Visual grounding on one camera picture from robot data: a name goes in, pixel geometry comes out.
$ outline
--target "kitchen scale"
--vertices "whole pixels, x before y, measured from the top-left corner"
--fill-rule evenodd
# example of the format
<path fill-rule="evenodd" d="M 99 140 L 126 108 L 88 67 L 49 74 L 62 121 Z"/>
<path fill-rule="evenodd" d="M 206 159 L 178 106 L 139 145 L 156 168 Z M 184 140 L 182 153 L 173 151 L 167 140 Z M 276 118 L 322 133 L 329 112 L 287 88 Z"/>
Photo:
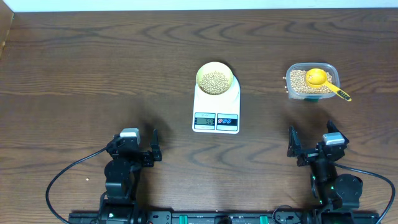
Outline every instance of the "kitchen scale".
<path fill-rule="evenodd" d="M 218 72 L 228 80 L 228 90 L 211 95 L 200 88 L 204 75 Z M 236 134 L 239 132 L 241 109 L 241 87 L 231 69 L 223 63 L 210 62 L 197 73 L 195 98 L 193 101 L 192 130 L 202 133 Z"/>

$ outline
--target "wood grain tabletop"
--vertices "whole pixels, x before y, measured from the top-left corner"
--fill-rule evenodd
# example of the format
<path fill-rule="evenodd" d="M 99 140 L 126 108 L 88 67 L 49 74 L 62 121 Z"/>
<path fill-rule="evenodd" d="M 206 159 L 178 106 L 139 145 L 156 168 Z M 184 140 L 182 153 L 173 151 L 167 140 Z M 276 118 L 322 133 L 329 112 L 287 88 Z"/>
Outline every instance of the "wood grain tabletop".
<path fill-rule="evenodd" d="M 398 9 L 18 13 L 0 60 L 0 223 L 59 223 L 45 189 L 64 167 L 139 128 L 163 161 L 142 173 L 143 207 L 265 211 L 318 205 L 309 167 L 286 156 L 288 128 L 313 147 L 332 119 L 344 164 L 398 185 Z M 197 70 L 227 63 L 241 84 L 239 134 L 192 131 Z M 294 63 L 336 67 L 348 103 L 290 100 Z M 56 211 L 97 210 L 102 153 L 50 192 Z M 338 169 L 339 174 L 350 173 Z M 387 183 L 364 181 L 360 210 L 381 213 Z M 383 223 L 398 223 L 395 203 Z"/>

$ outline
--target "plastic container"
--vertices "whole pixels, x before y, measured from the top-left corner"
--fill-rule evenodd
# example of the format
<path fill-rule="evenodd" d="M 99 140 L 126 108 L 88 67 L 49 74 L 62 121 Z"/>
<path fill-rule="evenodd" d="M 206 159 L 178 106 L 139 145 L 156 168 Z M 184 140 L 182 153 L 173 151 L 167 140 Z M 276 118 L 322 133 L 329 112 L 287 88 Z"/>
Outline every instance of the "plastic container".
<path fill-rule="evenodd" d="M 290 66 L 290 68 L 286 72 L 286 86 L 287 86 L 287 90 L 289 91 L 290 99 L 320 100 L 320 99 L 330 98 L 330 97 L 336 95 L 335 93 L 308 94 L 308 93 L 297 93 L 296 91 L 294 91 L 294 89 L 292 88 L 292 84 L 290 82 L 291 71 L 292 70 L 308 71 L 312 68 L 320 68 L 320 69 L 323 69 L 325 72 L 328 72 L 331 75 L 332 84 L 334 84 L 337 87 L 340 87 L 340 81 L 338 79 L 337 70 L 332 65 L 330 65 L 328 63 L 297 63 L 297 64 Z"/>

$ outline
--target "yellow scoop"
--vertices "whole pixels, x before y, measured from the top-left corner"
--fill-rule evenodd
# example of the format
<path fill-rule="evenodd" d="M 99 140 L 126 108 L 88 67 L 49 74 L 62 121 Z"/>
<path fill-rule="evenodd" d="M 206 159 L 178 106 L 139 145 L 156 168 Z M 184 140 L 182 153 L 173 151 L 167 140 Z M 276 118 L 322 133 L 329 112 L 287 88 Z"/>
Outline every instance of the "yellow scoop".
<path fill-rule="evenodd" d="M 311 88 L 321 88 L 325 85 L 344 100 L 351 101 L 351 97 L 346 92 L 340 90 L 337 86 L 328 81 L 328 75 L 322 69 L 313 68 L 309 70 L 305 75 L 305 82 Z"/>

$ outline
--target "black cable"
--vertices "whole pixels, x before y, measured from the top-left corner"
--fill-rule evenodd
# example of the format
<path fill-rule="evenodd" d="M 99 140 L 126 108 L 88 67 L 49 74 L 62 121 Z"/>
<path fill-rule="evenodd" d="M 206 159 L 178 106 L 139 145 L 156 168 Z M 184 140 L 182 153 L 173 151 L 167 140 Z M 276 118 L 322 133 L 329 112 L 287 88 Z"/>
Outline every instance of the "black cable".
<path fill-rule="evenodd" d="M 98 155 L 99 153 L 105 151 L 106 149 L 107 149 L 107 147 L 105 147 L 105 148 L 99 150 L 99 151 L 96 152 L 96 153 L 93 153 L 93 154 L 91 154 L 91 155 L 89 155 L 89 156 L 87 156 L 87 157 L 84 157 L 84 158 L 82 158 L 82 159 L 80 159 L 80 160 L 78 160 L 78 161 L 76 161 L 76 162 L 70 164 L 70 165 L 67 166 L 65 169 L 63 169 L 59 174 L 57 174 L 57 175 L 51 180 L 51 182 L 49 183 L 49 186 L 47 187 L 47 190 L 45 191 L 45 201 L 47 202 L 47 206 L 49 207 L 50 211 L 55 215 L 55 217 L 57 217 L 57 218 L 58 218 L 59 220 L 61 220 L 62 222 L 66 223 L 66 224 L 71 224 L 70 222 L 66 221 L 66 219 L 62 218 L 62 217 L 54 210 L 54 208 L 51 206 L 50 199 L 49 199 L 49 193 L 50 193 L 51 186 L 52 186 L 52 185 L 54 184 L 54 182 L 58 179 L 58 177 L 60 177 L 65 171 L 67 171 L 68 169 L 70 169 L 71 167 L 73 167 L 73 166 L 76 165 L 76 164 L 79 164 L 79 163 L 81 163 L 81 162 L 83 162 L 83 161 L 85 161 L 85 160 L 87 160 L 87 159 L 90 159 L 90 158 L 92 158 L 92 157 Z"/>
<path fill-rule="evenodd" d="M 274 212 L 272 212 L 272 219 L 275 221 L 275 222 L 277 222 L 277 223 L 279 223 L 280 224 L 280 222 L 278 222 L 276 219 L 275 219 L 275 212 L 278 210 L 278 209 L 280 209 L 281 207 L 289 207 L 289 208 L 291 208 L 292 210 L 293 210 L 293 208 L 290 206 L 290 205 L 279 205 L 275 210 L 274 210 Z M 294 212 L 294 214 L 296 215 L 296 217 L 300 220 L 298 223 L 301 223 L 301 216 L 299 216 L 295 211 L 293 211 Z"/>
<path fill-rule="evenodd" d="M 382 175 L 375 174 L 375 173 L 373 173 L 373 172 L 369 172 L 369 171 L 365 171 L 365 170 L 360 170 L 360 169 L 355 169 L 355 168 L 351 168 L 351 167 L 346 167 L 346 166 L 343 166 L 343 165 L 336 164 L 336 163 L 334 163 L 334 162 L 331 162 L 331 164 L 333 164 L 333 165 L 335 165 L 335 166 L 337 166 L 337 167 L 340 167 L 340 168 L 342 168 L 342 169 L 346 169 L 346 170 L 350 170 L 350 171 L 355 171 L 355 172 L 360 172 L 360 173 L 362 173 L 362 174 L 367 174 L 367 175 L 372 175 L 372 176 L 374 176 L 374 177 L 378 177 L 378 178 L 380 178 L 380 179 L 382 179 L 382 180 L 385 180 L 387 183 L 390 184 L 390 186 L 391 186 L 391 198 L 390 198 L 389 203 L 387 204 L 386 209 L 384 209 L 384 212 L 381 214 L 381 216 L 379 217 L 379 219 L 378 219 L 377 222 L 375 223 L 375 224 L 379 224 L 379 223 L 381 222 L 381 220 L 386 216 L 388 210 L 391 208 L 391 205 L 392 205 L 392 203 L 394 202 L 394 199 L 395 199 L 395 197 L 396 197 L 396 188 L 394 187 L 394 184 L 391 182 L 391 180 L 387 179 L 386 177 L 383 177 Z"/>

